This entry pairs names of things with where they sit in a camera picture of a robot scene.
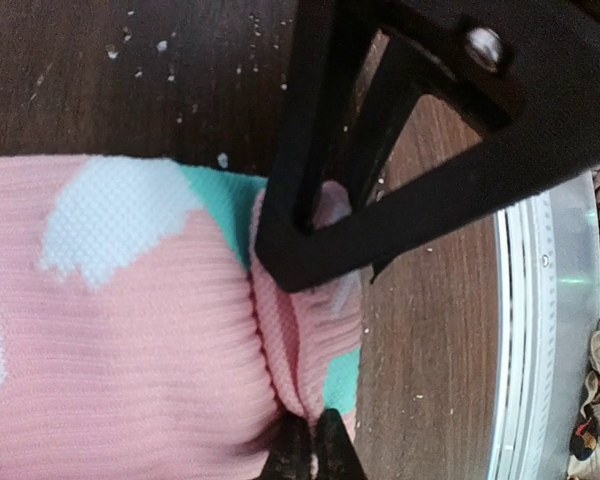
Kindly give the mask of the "pink patterned sock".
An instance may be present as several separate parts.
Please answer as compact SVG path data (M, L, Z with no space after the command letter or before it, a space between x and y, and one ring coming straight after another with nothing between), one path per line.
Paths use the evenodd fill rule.
M0 479L252 479L286 413L356 423L361 282L283 292L259 176L0 157Z

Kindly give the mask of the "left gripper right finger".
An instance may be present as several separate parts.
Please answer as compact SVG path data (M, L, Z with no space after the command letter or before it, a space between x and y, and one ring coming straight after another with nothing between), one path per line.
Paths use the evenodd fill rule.
M315 430L314 450L318 480L367 480L343 419L336 409L326 409Z

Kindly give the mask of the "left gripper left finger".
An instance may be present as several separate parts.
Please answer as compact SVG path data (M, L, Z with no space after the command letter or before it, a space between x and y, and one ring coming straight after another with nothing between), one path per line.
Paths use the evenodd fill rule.
M311 478L312 439L304 418L286 414L262 469L262 480Z

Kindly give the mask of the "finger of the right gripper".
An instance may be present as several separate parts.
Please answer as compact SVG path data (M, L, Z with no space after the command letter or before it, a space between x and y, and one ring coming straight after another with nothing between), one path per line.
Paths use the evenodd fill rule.
M600 165L600 1L301 1L255 241L287 292Z

